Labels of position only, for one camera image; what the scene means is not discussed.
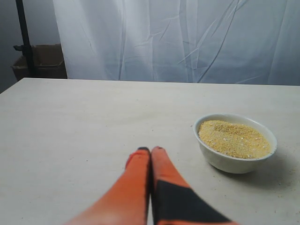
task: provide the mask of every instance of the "yellow grain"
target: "yellow grain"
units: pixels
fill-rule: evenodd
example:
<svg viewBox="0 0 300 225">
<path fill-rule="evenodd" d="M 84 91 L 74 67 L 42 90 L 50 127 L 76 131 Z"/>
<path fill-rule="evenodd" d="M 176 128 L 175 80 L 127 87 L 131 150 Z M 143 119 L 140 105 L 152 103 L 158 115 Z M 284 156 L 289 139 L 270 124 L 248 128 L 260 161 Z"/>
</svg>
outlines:
<svg viewBox="0 0 300 225">
<path fill-rule="evenodd" d="M 265 137 L 243 124 L 206 121 L 200 126 L 199 137 L 212 149 L 235 158 L 261 158 L 270 152 Z"/>
</svg>

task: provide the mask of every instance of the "bowl rim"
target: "bowl rim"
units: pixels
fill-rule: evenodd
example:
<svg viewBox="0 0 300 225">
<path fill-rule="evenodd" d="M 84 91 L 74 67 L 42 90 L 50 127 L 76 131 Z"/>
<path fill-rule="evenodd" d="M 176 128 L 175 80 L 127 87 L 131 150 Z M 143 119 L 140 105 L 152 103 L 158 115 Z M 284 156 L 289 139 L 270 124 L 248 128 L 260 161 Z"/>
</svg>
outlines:
<svg viewBox="0 0 300 225">
<path fill-rule="evenodd" d="M 202 140 L 201 138 L 199 137 L 198 135 L 198 130 L 196 129 L 196 127 L 198 126 L 198 124 L 200 123 L 200 121 L 202 120 L 205 120 L 205 119 L 208 119 L 209 117 L 212 117 L 212 116 L 233 116 L 233 117 L 239 117 L 240 119 L 244 119 L 244 120 L 248 120 L 252 123 L 255 123 L 259 126 L 261 126 L 263 129 L 265 129 L 267 132 L 270 133 L 271 136 L 273 136 L 274 140 L 275 140 L 275 143 L 274 143 L 274 148 L 271 149 L 271 152 L 264 156 L 264 157 L 260 157 L 260 158 L 236 158 L 236 157 L 232 157 L 232 156 L 228 156 L 228 155 L 225 155 L 223 153 L 220 153 L 214 149 L 212 149 L 211 147 L 209 147 L 208 145 L 206 145 Z M 213 153 L 217 154 L 217 155 L 220 155 L 220 156 L 223 156 L 225 158 L 230 158 L 230 159 L 234 159 L 234 160 L 238 160 L 238 161 L 259 161 L 259 160 L 264 160 L 264 159 L 267 159 L 269 157 L 271 157 L 272 155 L 274 155 L 274 153 L 276 152 L 277 150 L 277 147 L 278 147 L 278 142 L 277 142 L 277 138 L 275 137 L 275 135 L 266 127 L 264 126 L 263 124 L 255 121 L 255 120 L 252 120 L 246 116 L 242 116 L 242 115 L 238 115 L 238 114 L 233 114 L 233 113 L 212 113 L 212 114 L 206 114 L 202 117 L 200 117 L 199 119 L 196 120 L 196 122 L 194 123 L 194 126 L 193 126 L 193 130 L 194 130 L 194 134 L 197 138 L 197 140 L 204 146 L 206 147 L 208 150 L 212 151 Z"/>
</svg>

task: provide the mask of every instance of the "black metal pole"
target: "black metal pole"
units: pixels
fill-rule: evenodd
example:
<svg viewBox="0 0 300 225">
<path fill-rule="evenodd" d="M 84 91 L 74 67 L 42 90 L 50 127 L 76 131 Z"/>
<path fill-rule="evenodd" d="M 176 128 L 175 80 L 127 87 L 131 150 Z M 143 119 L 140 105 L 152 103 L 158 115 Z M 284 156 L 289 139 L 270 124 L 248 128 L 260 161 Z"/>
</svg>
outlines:
<svg viewBox="0 0 300 225">
<path fill-rule="evenodd" d="M 23 38 L 23 45 L 21 46 L 21 51 L 23 53 L 23 56 L 26 58 L 28 71 L 31 77 L 37 77 L 37 71 L 33 61 L 32 47 L 30 45 L 29 36 L 28 36 L 23 0 L 15 0 L 15 2 L 17 5 L 19 22 L 20 22 L 21 33 Z"/>
</svg>

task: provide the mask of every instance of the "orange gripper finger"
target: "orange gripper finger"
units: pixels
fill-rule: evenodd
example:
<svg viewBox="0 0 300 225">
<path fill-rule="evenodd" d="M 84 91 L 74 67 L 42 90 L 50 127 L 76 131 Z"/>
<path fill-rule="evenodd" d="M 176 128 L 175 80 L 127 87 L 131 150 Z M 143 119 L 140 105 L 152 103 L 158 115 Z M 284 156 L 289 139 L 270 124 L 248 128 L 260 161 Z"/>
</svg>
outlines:
<svg viewBox="0 0 300 225">
<path fill-rule="evenodd" d="M 185 182 L 165 149 L 151 153 L 153 187 L 151 191 L 155 225 L 237 225 L 202 200 Z"/>
<path fill-rule="evenodd" d="M 86 211 L 65 225 L 145 225 L 149 204 L 150 151 L 129 156 L 124 173 Z"/>
</svg>

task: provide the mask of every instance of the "white table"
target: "white table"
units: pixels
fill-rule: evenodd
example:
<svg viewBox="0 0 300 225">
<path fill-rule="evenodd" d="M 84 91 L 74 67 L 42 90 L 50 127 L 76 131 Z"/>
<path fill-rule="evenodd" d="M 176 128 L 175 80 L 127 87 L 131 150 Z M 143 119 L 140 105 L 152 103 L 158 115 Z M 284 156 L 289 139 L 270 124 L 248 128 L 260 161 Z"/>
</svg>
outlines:
<svg viewBox="0 0 300 225">
<path fill-rule="evenodd" d="M 191 127 L 219 112 L 269 127 L 275 156 L 244 175 L 207 164 Z M 23 79 L 0 95 L 1 224 L 62 224 L 105 193 L 129 153 L 156 145 L 226 216 L 300 221 L 300 87 Z"/>
</svg>

